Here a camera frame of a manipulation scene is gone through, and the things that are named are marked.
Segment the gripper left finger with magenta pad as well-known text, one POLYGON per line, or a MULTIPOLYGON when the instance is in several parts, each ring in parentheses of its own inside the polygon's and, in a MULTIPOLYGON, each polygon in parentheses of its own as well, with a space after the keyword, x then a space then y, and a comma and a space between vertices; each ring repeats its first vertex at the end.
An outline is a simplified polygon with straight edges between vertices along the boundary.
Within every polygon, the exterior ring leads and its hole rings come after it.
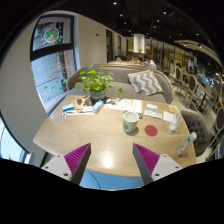
POLYGON ((91 144, 87 143, 66 155, 57 155, 42 169, 79 185, 91 155, 91 144))

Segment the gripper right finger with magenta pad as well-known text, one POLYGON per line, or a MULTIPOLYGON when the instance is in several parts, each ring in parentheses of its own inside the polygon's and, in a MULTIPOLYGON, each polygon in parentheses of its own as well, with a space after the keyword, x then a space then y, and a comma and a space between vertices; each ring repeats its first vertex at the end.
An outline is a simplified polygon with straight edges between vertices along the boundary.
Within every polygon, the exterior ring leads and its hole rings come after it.
POLYGON ((132 153, 145 185, 182 169, 169 155, 158 155, 136 143, 133 144, 132 153))

